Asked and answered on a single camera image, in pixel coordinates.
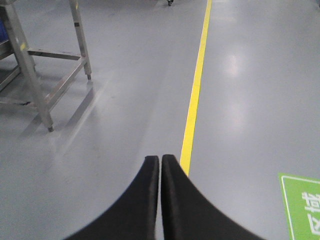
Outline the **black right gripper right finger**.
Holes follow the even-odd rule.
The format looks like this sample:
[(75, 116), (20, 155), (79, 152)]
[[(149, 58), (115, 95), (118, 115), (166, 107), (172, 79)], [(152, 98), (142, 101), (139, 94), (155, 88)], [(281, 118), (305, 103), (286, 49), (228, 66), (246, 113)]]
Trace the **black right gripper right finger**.
[(166, 240), (260, 239), (211, 204), (172, 154), (162, 157), (161, 211)]

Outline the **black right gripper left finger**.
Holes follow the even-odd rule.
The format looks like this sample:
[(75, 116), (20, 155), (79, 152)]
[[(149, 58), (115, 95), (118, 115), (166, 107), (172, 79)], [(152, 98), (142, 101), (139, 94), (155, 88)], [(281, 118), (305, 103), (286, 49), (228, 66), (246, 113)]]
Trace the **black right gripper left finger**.
[(159, 189), (159, 157), (146, 156), (124, 193), (97, 219), (69, 240), (154, 240)]

